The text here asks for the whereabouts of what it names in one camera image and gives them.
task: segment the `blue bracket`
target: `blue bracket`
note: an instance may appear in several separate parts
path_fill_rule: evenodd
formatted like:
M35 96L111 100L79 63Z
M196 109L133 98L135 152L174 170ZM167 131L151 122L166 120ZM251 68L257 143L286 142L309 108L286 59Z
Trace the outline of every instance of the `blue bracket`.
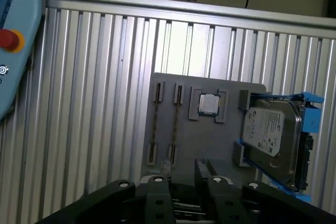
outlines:
M254 94L253 97L286 99L286 100L295 100L295 101L303 101L303 102L316 102L316 103L323 103L324 102L323 97L312 94L310 92L302 92L302 93L299 93L299 94L291 94L291 95Z
M279 190L283 191L284 193L294 196L297 199L301 199L302 201L305 201L307 203L311 202L311 197L308 194L301 194L301 193L294 193L293 191L289 190L288 188L284 187L283 185L279 184L278 182L276 182L275 180L270 178L270 181L273 185L275 185L276 187L278 187Z

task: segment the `processor chip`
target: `processor chip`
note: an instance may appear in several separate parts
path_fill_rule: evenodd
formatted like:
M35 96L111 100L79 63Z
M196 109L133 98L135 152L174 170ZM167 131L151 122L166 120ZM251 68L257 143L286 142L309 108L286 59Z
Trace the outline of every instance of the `processor chip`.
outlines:
M199 97L199 114L218 115L220 96L214 94L201 94Z

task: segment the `sticker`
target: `sticker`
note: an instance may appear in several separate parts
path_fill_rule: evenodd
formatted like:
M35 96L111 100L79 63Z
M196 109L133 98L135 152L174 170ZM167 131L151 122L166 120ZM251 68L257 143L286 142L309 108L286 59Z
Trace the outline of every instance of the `sticker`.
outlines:
M274 157L280 151L284 120L282 111L250 108L244 119L243 141Z

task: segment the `ribbed metal wall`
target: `ribbed metal wall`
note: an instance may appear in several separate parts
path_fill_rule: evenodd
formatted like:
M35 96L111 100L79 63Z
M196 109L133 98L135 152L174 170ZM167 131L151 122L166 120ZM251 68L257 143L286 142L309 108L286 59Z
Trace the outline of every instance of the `ribbed metal wall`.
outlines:
M48 6L14 112L0 127L2 223L34 223L108 182L140 178L152 71L324 96L308 193L336 214L336 33L262 21L269 30L261 31L247 18L233 26L176 12L155 18L146 8L137 16L106 3Z

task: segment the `blue controller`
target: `blue controller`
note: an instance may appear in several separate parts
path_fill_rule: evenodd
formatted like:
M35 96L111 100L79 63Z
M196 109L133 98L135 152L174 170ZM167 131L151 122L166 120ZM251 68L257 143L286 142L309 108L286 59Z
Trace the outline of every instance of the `blue controller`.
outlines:
M24 73L45 0L0 0L0 120Z

